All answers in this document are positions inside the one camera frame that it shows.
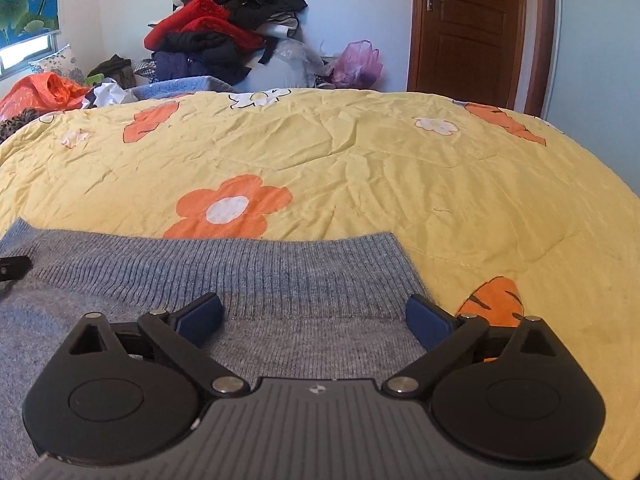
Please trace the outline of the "red garment on pile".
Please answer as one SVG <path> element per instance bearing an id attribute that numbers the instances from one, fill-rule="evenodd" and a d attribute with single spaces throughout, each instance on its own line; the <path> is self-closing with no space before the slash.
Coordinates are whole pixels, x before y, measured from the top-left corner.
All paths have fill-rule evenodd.
<path id="1" fill-rule="evenodd" d="M 262 47 L 264 40 L 257 32 L 249 32 L 230 22 L 230 12 L 213 0 L 192 0 L 160 20 L 143 40 L 148 50 L 157 50 L 171 32 L 216 32 L 230 38 L 243 52 Z"/>

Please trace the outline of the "yellow floral bed quilt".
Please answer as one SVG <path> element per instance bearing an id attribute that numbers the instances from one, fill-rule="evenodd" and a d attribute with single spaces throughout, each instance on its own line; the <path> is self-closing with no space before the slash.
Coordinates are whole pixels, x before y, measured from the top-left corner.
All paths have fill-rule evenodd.
<path id="1" fill-rule="evenodd" d="M 52 113 L 1 148 L 1 224 L 153 238 L 390 232 L 445 309 L 542 316 L 600 389 L 594 453 L 639 470 L 639 200 L 543 120 L 443 96 L 198 92 Z"/>

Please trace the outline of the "purple plastic bag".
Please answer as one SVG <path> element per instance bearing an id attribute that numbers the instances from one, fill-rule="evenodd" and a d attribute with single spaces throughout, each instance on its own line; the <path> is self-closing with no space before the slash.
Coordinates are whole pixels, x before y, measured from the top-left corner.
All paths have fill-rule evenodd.
<path id="1" fill-rule="evenodd" d="M 380 51 L 369 40 L 351 42 L 338 57 L 332 82 L 336 88 L 367 90 L 381 77 Z"/>

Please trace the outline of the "window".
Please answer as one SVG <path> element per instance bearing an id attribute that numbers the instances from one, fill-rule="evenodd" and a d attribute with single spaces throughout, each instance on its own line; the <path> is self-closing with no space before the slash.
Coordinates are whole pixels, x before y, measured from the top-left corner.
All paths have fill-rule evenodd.
<path id="1" fill-rule="evenodd" d="M 45 58 L 56 51 L 56 40 L 52 34 L 30 38 L 1 49 L 1 77 L 6 78 L 26 70 L 28 64 Z"/>

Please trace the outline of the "patterned pillow by window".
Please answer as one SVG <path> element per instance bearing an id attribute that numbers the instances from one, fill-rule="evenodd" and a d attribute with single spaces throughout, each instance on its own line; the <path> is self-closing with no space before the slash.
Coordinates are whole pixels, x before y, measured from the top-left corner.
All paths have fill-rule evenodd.
<path id="1" fill-rule="evenodd" d="M 81 86 L 86 80 L 86 76 L 80 68 L 76 55 L 69 44 L 62 49 L 45 56 L 41 60 L 29 62 L 29 69 L 34 74 L 51 72 L 60 77 L 77 82 Z"/>

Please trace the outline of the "light blue towel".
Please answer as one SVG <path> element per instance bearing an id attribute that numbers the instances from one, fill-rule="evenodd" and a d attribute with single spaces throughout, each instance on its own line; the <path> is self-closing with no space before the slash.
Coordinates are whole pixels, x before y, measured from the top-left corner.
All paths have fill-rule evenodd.
<path id="1" fill-rule="evenodd" d="M 176 98 L 177 96 L 184 96 L 185 94 L 201 91 L 236 92 L 235 88 L 230 86 L 230 84 L 212 76 L 195 76 L 157 81 L 129 90 L 138 101 Z"/>

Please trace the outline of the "grey knitted sweater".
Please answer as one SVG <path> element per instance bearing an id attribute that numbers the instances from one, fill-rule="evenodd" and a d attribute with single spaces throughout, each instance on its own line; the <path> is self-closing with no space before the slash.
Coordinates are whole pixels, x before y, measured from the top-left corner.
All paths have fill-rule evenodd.
<path id="1" fill-rule="evenodd" d="M 405 321 L 423 284 L 390 233 L 329 242 L 150 240 L 40 230 L 17 220 L 6 257 L 32 270 L 1 287 L 1 474 L 36 454 L 22 404 L 79 319 L 132 322 L 213 292 L 224 326 L 212 358 L 249 382 L 262 376 L 384 380 L 423 354 Z"/>

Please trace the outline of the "dark olive garment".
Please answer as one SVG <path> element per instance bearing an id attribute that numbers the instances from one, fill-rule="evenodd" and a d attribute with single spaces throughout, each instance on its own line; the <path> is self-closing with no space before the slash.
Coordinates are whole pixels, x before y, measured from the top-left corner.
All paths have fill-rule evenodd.
<path id="1" fill-rule="evenodd" d="M 114 79 L 123 89 L 134 88 L 137 85 L 132 62 L 129 58 L 121 58 L 117 54 L 96 66 L 88 76 L 93 77 L 99 74 L 105 78 Z"/>

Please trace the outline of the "white translucent plastic bag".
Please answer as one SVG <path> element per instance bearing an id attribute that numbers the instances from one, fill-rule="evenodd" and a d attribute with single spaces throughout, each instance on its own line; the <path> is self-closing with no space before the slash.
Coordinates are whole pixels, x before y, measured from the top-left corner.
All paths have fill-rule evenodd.
<path id="1" fill-rule="evenodd" d="M 316 88 L 331 79 L 332 65 L 300 41 L 280 40 L 268 61 L 264 60 L 266 53 L 259 51 L 247 62 L 250 72 L 236 88 L 246 92 Z"/>

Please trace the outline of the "brown wooden door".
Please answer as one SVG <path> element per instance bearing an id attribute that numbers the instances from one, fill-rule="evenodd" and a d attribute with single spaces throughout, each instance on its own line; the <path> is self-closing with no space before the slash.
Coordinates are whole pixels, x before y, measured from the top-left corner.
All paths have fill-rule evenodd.
<path id="1" fill-rule="evenodd" d="M 511 108 L 526 0 L 413 0 L 408 89 Z"/>

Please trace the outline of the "dark navy clothes on pile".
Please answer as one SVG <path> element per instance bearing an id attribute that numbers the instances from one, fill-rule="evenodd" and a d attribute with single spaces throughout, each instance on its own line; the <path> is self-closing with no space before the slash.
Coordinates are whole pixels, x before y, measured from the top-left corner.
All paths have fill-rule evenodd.
<path id="1" fill-rule="evenodd" d="M 219 32 L 170 32 L 152 54 L 158 80 L 212 76 L 230 86 L 250 73 L 245 58 L 233 39 Z"/>

